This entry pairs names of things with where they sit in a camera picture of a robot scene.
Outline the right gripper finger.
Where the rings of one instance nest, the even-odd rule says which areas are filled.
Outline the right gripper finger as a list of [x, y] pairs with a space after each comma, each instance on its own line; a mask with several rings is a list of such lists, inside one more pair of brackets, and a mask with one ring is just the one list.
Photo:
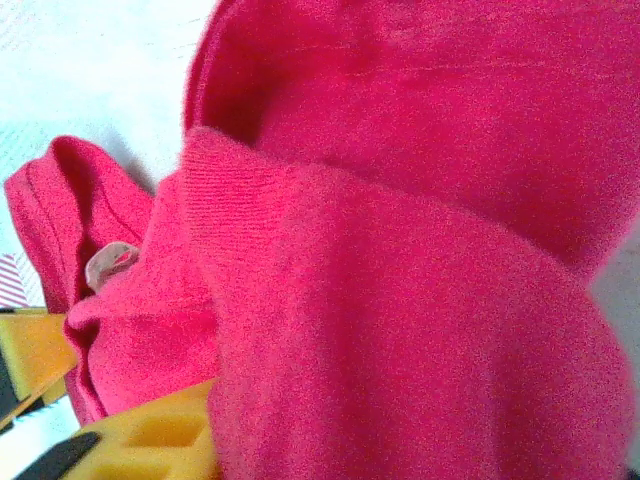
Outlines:
[[214, 480], [210, 380], [106, 417], [56, 443], [19, 479]]

